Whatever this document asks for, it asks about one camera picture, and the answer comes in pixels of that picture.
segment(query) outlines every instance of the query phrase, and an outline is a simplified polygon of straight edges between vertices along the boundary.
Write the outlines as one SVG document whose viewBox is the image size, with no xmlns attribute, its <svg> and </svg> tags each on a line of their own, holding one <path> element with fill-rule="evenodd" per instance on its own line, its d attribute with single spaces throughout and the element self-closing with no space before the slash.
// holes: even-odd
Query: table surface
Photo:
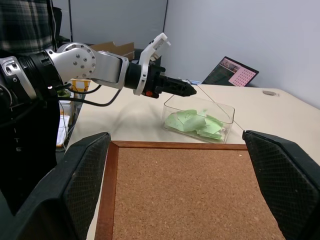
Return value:
<svg viewBox="0 0 320 240">
<path fill-rule="evenodd" d="M 91 82 L 89 91 L 96 87 L 97 84 Z M 195 88 L 197 90 L 195 97 L 211 101 L 198 86 Z M 85 99 L 106 103 L 116 92 L 117 89 L 102 87 L 97 92 L 88 94 Z M 113 141 L 203 143 L 161 127 L 164 103 L 171 96 L 172 94 L 163 92 L 158 99 L 154 99 L 142 95 L 136 96 L 132 89 L 123 88 L 110 106 L 98 107 L 83 104 L 69 146 L 82 138 L 101 132 L 110 132 Z M 245 144 L 242 140 L 242 132 L 241 127 L 234 123 L 227 143 Z"/>
<path fill-rule="evenodd" d="M 320 165 L 320 110 L 280 89 L 199 85 L 214 101 L 235 108 L 234 121 L 297 143 Z M 271 91 L 270 96 L 263 91 Z"/>
</svg>

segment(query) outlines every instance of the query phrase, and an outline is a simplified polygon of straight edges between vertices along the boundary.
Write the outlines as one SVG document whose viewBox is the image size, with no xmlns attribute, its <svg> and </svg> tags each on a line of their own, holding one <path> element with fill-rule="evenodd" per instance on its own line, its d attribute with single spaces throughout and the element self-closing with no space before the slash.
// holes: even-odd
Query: cork board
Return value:
<svg viewBox="0 0 320 240">
<path fill-rule="evenodd" d="M 120 147 L 116 158 L 112 228 L 95 239 L 285 239 L 246 150 Z"/>
</svg>

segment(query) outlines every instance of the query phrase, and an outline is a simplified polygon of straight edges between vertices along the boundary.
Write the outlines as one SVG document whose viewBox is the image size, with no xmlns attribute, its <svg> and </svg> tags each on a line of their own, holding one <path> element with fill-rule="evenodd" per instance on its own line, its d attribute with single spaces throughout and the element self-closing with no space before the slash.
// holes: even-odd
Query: person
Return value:
<svg viewBox="0 0 320 240">
<path fill-rule="evenodd" d="M 29 56 L 48 48 L 56 51 L 55 29 L 51 0 L 1 0 L 0 58 Z M 60 110 L 57 96 L 52 98 L 22 120 L 0 129 L 0 190 L 13 215 L 57 164 Z M 30 104 L 12 107 L 0 116 L 0 123 L 25 112 Z"/>
<path fill-rule="evenodd" d="M 52 0 L 0 1 L 0 57 L 56 50 Z"/>
</svg>

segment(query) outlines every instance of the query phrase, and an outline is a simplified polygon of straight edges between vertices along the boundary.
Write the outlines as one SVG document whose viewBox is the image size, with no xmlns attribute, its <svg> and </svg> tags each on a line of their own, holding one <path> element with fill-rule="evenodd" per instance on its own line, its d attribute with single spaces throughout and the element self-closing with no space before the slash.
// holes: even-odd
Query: cardboard box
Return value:
<svg viewBox="0 0 320 240">
<path fill-rule="evenodd" d="M 130 61 L 135 58 L 135 45 L 133 42 L 116 46 L 113 41 L 110 41 L 101 44 L 91 45 L 90 48 L 92 48 L 95 51 L 105 51 L 110 52 L 112 54 L 117 54 L 128 58 Z"/>
</svg>

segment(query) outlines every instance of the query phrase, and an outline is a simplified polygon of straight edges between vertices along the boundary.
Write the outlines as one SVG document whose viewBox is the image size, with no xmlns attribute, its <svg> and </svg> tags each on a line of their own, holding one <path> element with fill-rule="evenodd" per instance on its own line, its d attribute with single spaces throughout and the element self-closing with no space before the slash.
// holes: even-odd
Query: wooden frame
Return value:
<svg viewBox="0 0 320 240">
<path fill-rule="evenodd" d="M 106 157 L 95 240 L 113 238 L 119 148 L 247 151 L 244 144 L 112 141 Z"/>
</svg>

